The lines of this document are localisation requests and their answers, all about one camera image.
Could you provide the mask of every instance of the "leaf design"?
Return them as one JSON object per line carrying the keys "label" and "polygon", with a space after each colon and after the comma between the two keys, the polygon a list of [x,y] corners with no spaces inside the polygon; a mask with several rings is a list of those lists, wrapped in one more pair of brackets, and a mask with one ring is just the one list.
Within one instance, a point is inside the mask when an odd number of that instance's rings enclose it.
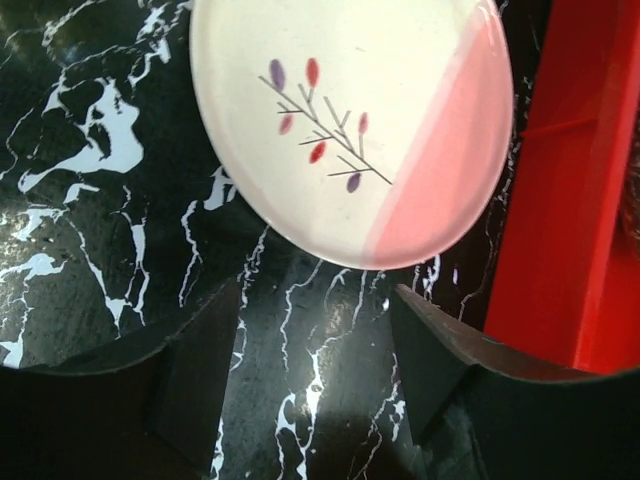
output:
{"label": "leaf design", "polygon": [[271,74],[271,81],[273,82],[273,86],[279,92],[284,90],[285,76],[284,76],[284,68],[280,63],[280,60],[273,59],[271,63],[269,63],[269,73]]}
{"label": "leaf design", "polygon": [[293,115],[287,113],[280,122],[280,135],[286,135],[293,126]]}
{"label": "leaf design", "polygon": [[313,150],[311,150],[311,155],[309,156],[309,163],[316,163],[318,160],[320,160],[324,155],[326,149],[327,142],[324,140],[313,147]]}
{"label": "leaf design", "polygon": [[357,172],[349,177],[347,180],[347,192],[353,193],[360,186],[360,179],[362,178],[362,173]]}
{"label": "leaf design", "polygon": [[318,77],[320,76],[320,67],[318,61],[315,58],[307,60],[307,81],[311,88],[315,88],[318,84]]}
{"label": "leaf design", "polygon": [[358,122],[358,133],[360,135],[364,135],[367,132],[368,128],[369,115],[367,115],[367,112],[364,112],[362,115],[360,115],[360,121]]}

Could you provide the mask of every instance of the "red leaf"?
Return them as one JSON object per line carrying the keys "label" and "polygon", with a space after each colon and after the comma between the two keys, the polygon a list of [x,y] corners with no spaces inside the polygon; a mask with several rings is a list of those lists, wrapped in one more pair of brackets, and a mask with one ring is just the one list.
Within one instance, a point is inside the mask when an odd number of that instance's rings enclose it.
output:
{"label": "red leaf", "polygon": [[311,88],[315,88],[318,84],[318,76],[320,75],[320,67],[318,67],[318,61],[315,58],[307,60],[307,81]]}
{"label": "red leaf", "polygon": [[280,135],[286,135],[293,126],[293,115],[287,113],[280,122]]}
{"label": "red leaf", "polygon": [[358,133],[360,133],[360,135],[364,135],[368,128],[369,115],[367,115],[367,112],[364,112],[362,115],[360,115],[360,121],[358,122]]}
{"label": "red leaf", "polygon": [[324,155],[324,151],[327,149],[327,142],[324,140],[318,143],[313,150],[311,150],[311,155],[309,156],[309,163],[316,163],[318,160],[322,158]]}

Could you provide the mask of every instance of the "branch design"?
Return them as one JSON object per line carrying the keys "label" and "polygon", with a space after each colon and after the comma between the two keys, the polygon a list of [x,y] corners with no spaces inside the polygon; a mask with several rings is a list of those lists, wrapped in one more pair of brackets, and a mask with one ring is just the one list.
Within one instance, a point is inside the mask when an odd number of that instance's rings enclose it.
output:
{"label": "branch design", "polygon": [[301,115],[310,120],[315,126],[315,129],[311,131],[314,137],[310,140],[300,142],[298,145],[310,146],[311,151],[309,153],[309,163],[314,164],[319,162],[327,149],[328,142],[336,142],[342,147],[346,155],[336,155],[336,158],[340,160],[345,169],[342,169],[335,173],[330,173],[330,177],[343,177],[347,178],[347,191],[349,193],[355,192],[360,186],[362,176],[365,173],[373,173],[384,180],[389,185],[392,185],[391,181],[380,173],[375,167],[373,167],[366,159],[364,155],[364,135],[369,128],[369,116],[367,112],[360,115],[358,120],[358,140],[357,145],[354,145],[349,135],[347,134],[345,127],[351,116],[351,110],[347,110],[344,115],[339,116],[336,109],[329,100],[328,97],[323,97],[324,104],[327,110],[331,114],[331,118],[335,123],[334,126],[328,126],[320,121],[318,114],[316,113],[313,103],[314,94],[316,92],[316,86],[318,84],[318,78],[320,75],[320,68],[315,58],[310,58],[307,61],[306,76],[309,84],[308,89],[304,85],[298,84],[298,90],[304,101],[304,104],[293,100],[284,91],[286,85],[286,76],[282,63],[277,60],[271,60],[269,63],[269,76],[270,80],[260,75],[258,79],[273,90],[280,100],[276,102],[278,106],[278,115],[282,115],[282,121],[280,122],[279,133],[280,135],[286,135],[291,131],[293,127],[293,121],[295,115]]}

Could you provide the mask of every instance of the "white plate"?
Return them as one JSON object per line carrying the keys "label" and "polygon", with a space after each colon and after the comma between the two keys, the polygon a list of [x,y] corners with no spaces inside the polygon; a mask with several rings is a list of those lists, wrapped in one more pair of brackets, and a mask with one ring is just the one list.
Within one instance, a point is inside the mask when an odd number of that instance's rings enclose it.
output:
{"label": "white plate", "polygon": [[502,171],[513,88],[491,0],[197,0],[191,63],[242,196],[331,262],[444,251]]}

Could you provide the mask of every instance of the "purple leaf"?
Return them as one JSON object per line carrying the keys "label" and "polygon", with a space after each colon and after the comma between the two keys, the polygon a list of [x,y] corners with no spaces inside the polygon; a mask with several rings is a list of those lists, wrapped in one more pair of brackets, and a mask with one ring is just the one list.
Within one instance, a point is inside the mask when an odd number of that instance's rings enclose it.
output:
{"label": "purple leaf", "polygon": [[282,68],[280,60],[275,58],[271,60],[271,63],[269,63],[269,73],[271,74],[271,81],[273,82],[274,88],[281,92],[284,89],[284,68]]}
{"label": "purple leaf", "polygon": [[362,174],[360,172],[354,173],[349,177],[349,180],[347,180],[347,192],[353,193],[358,189],[361,177]]}

